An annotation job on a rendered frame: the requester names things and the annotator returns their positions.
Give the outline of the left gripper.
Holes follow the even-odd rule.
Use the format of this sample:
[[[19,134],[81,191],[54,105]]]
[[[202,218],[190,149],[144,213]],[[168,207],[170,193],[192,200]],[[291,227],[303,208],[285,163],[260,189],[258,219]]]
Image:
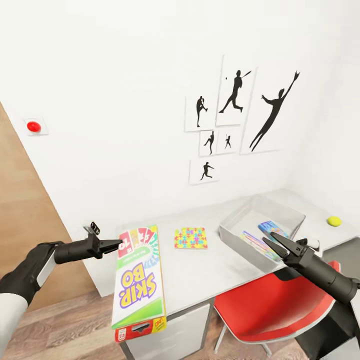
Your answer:
[[[102,259],[103,254],[108,254],[119,249],[122,239],[99,240],[95,233],[90,233],[86,240],[73,241],[68,249],[68,256],[72,262],[96,258]]]

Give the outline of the toy box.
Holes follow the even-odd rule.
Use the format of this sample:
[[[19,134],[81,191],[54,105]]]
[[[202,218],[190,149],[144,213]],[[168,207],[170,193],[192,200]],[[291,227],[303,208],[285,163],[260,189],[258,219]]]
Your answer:
[[[293,241],[306,218],[307,216],[301,212],[255,194],[219,223],[220,237],[224,243],[265,274],[270,274],[283,258],[278,255],[272,260],[239,236],[246,231],[263,243],[263,237],[271,240],[258,225],[272,221],[288,235],[289,240]]]

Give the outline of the tennis ball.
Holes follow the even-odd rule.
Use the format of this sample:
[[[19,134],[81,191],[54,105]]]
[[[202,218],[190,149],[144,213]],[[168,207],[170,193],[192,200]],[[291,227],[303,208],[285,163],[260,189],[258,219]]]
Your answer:
[[[337,216],[330,216],[327,221],[330,225],[335,227],[338,227],[342,224],[342,220]]]

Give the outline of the board game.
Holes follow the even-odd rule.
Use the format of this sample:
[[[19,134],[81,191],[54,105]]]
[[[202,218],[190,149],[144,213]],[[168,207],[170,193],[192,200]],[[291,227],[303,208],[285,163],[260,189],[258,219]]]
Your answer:
[[[270,235],[271,232],[275,232],[288,238],[288,234],[286,234],[282,229],[280,229],[276,224],[274,224],[271,220],[268,222],[264,222],[258,225],[259,229],[261,229],[272,242],[277,243],[276,239]]]
[[[252,236],[250,233],[248,233],[246,231],[244,231],[239,237],[242,240],[249,243],[254,248],[256,248],[257,250],[259,250],[260,252],[262,252],[263,254],[265,254],[266,256],[268,256],[269,258],[271,258],[273,261],[278,256],[277,253],[272,248],[270,248],[264,242],[255,238],[254,236]]]
[[[118,344],[167,326],[158,226],[122,231],[119,239],[111,321]],[[146,323],[142,332],[132,331]]]

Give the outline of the jigsaw puzzle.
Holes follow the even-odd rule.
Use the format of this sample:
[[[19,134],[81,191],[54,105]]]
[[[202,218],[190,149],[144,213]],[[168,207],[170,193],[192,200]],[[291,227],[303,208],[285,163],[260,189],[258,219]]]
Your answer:
[[[174,247],[176,249],[208,249],[204,227],[183,227],[182,233],[175,231]]]

